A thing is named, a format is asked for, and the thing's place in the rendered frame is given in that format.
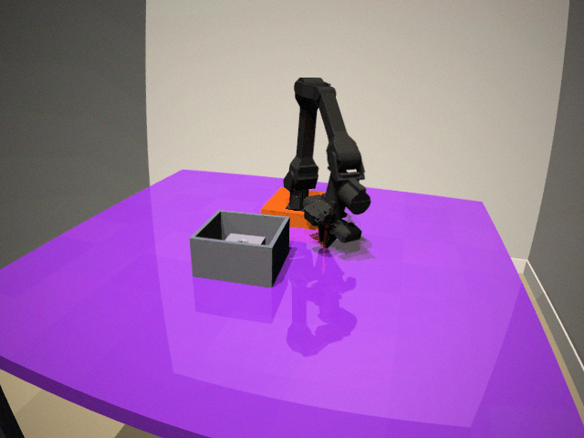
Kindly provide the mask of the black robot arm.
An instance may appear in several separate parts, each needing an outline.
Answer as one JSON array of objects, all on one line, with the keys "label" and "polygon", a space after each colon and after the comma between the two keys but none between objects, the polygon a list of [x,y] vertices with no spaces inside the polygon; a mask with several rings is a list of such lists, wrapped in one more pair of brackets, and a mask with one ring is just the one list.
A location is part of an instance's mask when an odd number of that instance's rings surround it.
[{"label": "black robot arm", "polygon": [[336,205],[327,203],[324,194],[319,201],[302,206],[309,189],[316,189],[318,181],[319,167],[313,159],[318,108],[328,136],[326,154],[331,173],[327,193],[339,198],[352,214],[364,213],[371,204],[367,189],[360,184],[360,180],[365,180],[360,151],[346,132],[337,92],[330,85],[322,78],[299,78],[295,82],[295,98],[300,106],[297,155],[283,180],[284,187],[290,191],[286,209],[304,212],[304,218],[314,226],[329,224],[336,216]]}]

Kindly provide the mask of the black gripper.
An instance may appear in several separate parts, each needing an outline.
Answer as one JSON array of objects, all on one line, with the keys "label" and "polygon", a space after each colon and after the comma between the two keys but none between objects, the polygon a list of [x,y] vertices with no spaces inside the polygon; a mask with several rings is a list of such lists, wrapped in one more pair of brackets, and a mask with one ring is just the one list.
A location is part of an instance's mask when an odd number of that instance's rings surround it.
[{"label": "black gripper", "polygon": [[[325,228],[325,225],[322,224],[318,225],[318,233],[319,233],[319,241],[324,242],[324,234],[325,229],[328,232],[327,240],[326,240],[326,247],[330,247],[335,240],[338,238],[341,243],[352,242],[356,240],[360,240],[361,237],[361,230],[354,224],[348,223],[342,218],[347,217],[347,213],[345,212],[346,205],[336,197],[329,195],[327,192],[323,193],[326,196],[326,202],[329,203],[331,206],[334,204],[336,205],[336,216],[334,221],[330,222],[330,227]],[[305,207],[306,205],[313,203],[315,201],[319,201],[321,195],[311,195],[307,196],[303,200],[302,206]]]}]

